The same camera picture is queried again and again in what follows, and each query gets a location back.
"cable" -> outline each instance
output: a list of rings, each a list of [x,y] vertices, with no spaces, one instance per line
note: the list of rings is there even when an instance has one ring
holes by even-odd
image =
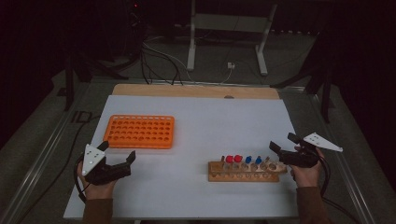
[[[343,212],[346,216],[348,216],[350,219],[352,219],[355,223],[361,224],[355,217],[353,217],[352,214],[350,214],[343,206],[341,206],[338,203],[335,203],[327,198],[322,197],[323,202],[327,203],[328,205],[331,205],[332,207],[338,209],[339,211]]]
[[[323,157],[320,157],[319,155],[318,155],[318,160],[319,160],[320,164],[322,165],[323,171],[325,173],[324,182],[320,189],[320,195],[322,197],[323,202],[338,209],[340,212],[344,213],[346,216],[348,216],[350,219],[352,219],[355,223],[360,224],[360,222],[355,217],[353,217],[343,206],[341,206],[340,204],[335,203],[323,196],[324,193],[326,192],[328,185],[329,185],[329,181],[330,181],[330,177],[331,177],[331,167],[330,167],[330,164],[327,163],[327,161]]]
[[[218,85],[221,85],[221,84],[223,84],[224,82],[228,81],[228,79],[230,79],[230,76],[231,76],[231,73],[232,73],[232,72],[233,72],[233,69],[230,68],[230,74],[228,75],[228,77],[227,77],[224,81],[220,82]]]
[[[26,218],[26,216],[32,211],[32,209],[37,205],[37,203],[44,197],[44,195],[50,190],[50,188],[52,188],[52,186],[56,183],[56,181],[59,179],[59,177],[61,176],[61,174],[64,172],[65,168],[67,167],[67,164],[70,162],[70,159],[72,157],[72,152],[73,149],[76,145],[77,142],[77,138],[79,135],[79,132],[81,132],[82,128],[84,127],[85,124],[91,122],[93,119],[99,119],[100,116],[96,116],[93,117],[91,119],[89,119],[87,122],[84,122],[81,124],[81,126],[78,128],[76,135],[73,139],[73,144],[70,147],[69,150],[69,154],[67,155],[67,159],[66,159],[66,163],[64,164],[64,166],[62,167],[61,171],[55,176],[55,178],[52,180],[52,182],[49,184],[49,186],[41,193],[41,195],[32,203],[32,205],[23,213],[23,215],[18,219],[18,221],[16,223],[22,223],[22,221]]]
[[[90,186],[90,184],[91,184],[91,183],[88,183],[87,187],[85,187],[85,188],[82,190],[82,192],[84,192],[84,191]]]
[[[146,80],[146,82],[147,82],[148,84],[151,84],[151,83],[152,83],[152,78],[151,78],[151,73],[152,73],[152,74],[154,74],[156,77],[158,77],[158,78],[160,78],[161,80],[165,81],[166,83],[172,85],[171,82],[169,82],[169,81],[166,80],[165,78],[163,78],[163,77],[161,77],[160,75],[158,75],[156,72],[154,72],[154,70],[152,70],[152,69],[149,67],[149,65],[147,64],[146,57],[145,57],[144,54],[142,54],[141,63],[142,63],[142,66],[145,65],[145,66],[147,67],[148,71],[149,71],[148,77],[150,78],[150,82],[147,81],[144,68],[142,68],[143,77],[145,78],[145,80]]]
[[[77,171],[78,171],[78,164],[79,164],[81,161],[83,161],[83,160],[84,160],[84,154],[81,153],[81,154],[79,155],[78,159],[76,160],[75,165],[74,165],[74,169],[73,169],[73,179],[74,179],[74,182],[75,182],[76,190],[77,190],[77,192],[78,192],[78,197],[85,203],[85,202],[87,201],[87,198],[85,197],[83,190],[82,190],[81,187],[79,186],[79,183],[78,183],[78,174],[77,174]]]
[[[147,49],[151,49],[151,50],[154,51],[154,52],[160,53],[160,54],[162,54],[162,55],[166,55],[166,56],[168,56],[169,58],[172,58],[172,59],[176,60],[177,62],[179,62],[179,63],[183,66],[183,68],[185,69],[186,74],[187,74],[187,77],[189,78],[189,80],[192,81],[194,84],[197,84],[194,80],[192,80],[192,78],[190,77],[189,70],[187,70],[187,66],[186,66],[181,60],[179,60],[178,58],[176,58],[176,57],[174,57],[174,56],[172,56],[172,55],[170,55],[170,54],[163,53],[163,52],[161,52],[161,51],[158,51],[158,50],[156,50],[156,49],[153,49],[153,48],[151,48],[149,45],[147,45],[147,44],[144,43],[144,42],[143,42],[143,45],[144,45]]]
[[[151,53],[144,52],[144,53],[147,54],[147,55],[150,55],[150,56],[153,56],[153,57],[162,58],[162,59],[165,59],[165,60],[167,60],[168,62],[170,62],[170,63],[175,67],[175,70],[176,70],[176,74],[174,75],[171,84],[174,85],[174,84],[175,84],[175,80],[176,80],[176,78],[178,77],[178,79],[179,79],[179,81],[180,81],[180,84],[183,85],[183,83],[182,83],[182,81],[181,81],[181,78],[180,78],[180,71],[178,70],[177,65],[169,58],[169,56],[164,55],[164,54],[159,53],[159,52],[156,52],[156,51],[154,51],[154,50],[152,50],[152,49],[147,49],[147,48],[143,48],[143,49],[145,49],[145,50],[150,50],[150,51],[153,51],[153,52],[155,52],[155,53],[157,53],[157,54],[160,54],[160,55],[155,55],[155,54],[151,54]]]
[[[236,20],[236,23],[235,23],[235,25],[233,26],[233,31],[236,29],[236,26],[237,26],[238,23],[239,23],[239,18],[240,18],[240,17],[238,17],[238,20]],[[227,54],[225,55],[224,60],[223,60],[223,62],[222,62],[221,65],[220,65],[220,73],[221,73],[221,74],[222,74],[221,68],[222,68],[223,65],[226,63],[226,61],[227,61],[227,59],[228,59],[228,56],[230,55],[232,49],[233,49],[233,43],[231,44],[230,48],[228,49],[228,52],[227,52]]]

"table leg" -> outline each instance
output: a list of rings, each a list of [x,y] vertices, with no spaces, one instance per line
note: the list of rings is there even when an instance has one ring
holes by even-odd
[[[268,75],[268,70],[267,70],[267,66],[265,64],[265,60],[264,60],[264,56],[262,54],[262,51],[264,49],[265,42],[267,41],[268,34],[270,33],[270,30],[271,30],[271,24],[272,24],[272,21],[274,19],[274,15],[275,15],[275,12],[276,12],[276,7],[277,7],[277,4],[273,4],[271,6],[271,11],[270,11],[270,14],[269,14],[269,16],[267,18],[267,23],[266,23],[264,32],[262,33],[262,42],[260,43],[260,45],[256,46],[257,61],[259,63],[259,67],[260,67],[260,74],[262,76],[267,76]]]
[[[190,49],[187,60],[187,70],[194,70],[195,63],[195,0],[191,0],[191,31],[190,31]]]

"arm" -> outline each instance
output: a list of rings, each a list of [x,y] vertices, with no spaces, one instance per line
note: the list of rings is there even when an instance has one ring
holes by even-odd
[[[85,180],[81,171],[82,162],[78,164],[78,177],[82,182],[87,198],[82,222],[95,224],[110,223],[113,216],[113,190],[117,181],[95,186]]]
[[[317,149],[320,157],[323,154]],[[332,223],[323,204],[318,187],[321,165],[318,162],[311,168],[301,168],[291,165],[291,175],[297,183],[297,205],[302,224]]]

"white table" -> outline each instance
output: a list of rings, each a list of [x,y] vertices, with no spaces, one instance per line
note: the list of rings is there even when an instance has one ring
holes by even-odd
[[[171,149],[136,149],[132,175],[119,180],[115,188],[114,218],[298,216],[296,185],[289,174],[281,175],[278,183],[207,181],[207,163],[222,155],[277,159],[268,147],[270,141],[283,149],[293,148],[287,134],[294,130],[282,100],[110,95],[92,139],[94,146],[102,143],[108,119],[114,114],[171,115],[176,119]],[[131,151],[109,148],[107,163],[124,162]],[[83,208],[74,189],[64,218],[82,218]]]

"human hand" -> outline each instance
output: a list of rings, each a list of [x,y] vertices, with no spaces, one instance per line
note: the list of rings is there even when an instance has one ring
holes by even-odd
[[[82,161],[78,164],[77,174],[85,189],[84,192],[87,200],[113,198],[113,190],[116,186],[117,180],[111,181],[110,183],[104,185],[94,185],[88,183],[85,180],[85,177],[82,175]]]
[[[317,148],[318,155],[324,158],[323,153]],[[317,187],[318,180],[320,177],[321,164],[318,161],[316,165],[311,168],[301,168],[295,165],[291,165],[290,174],[293,176],[297,183],[297,188],[304,187]]]

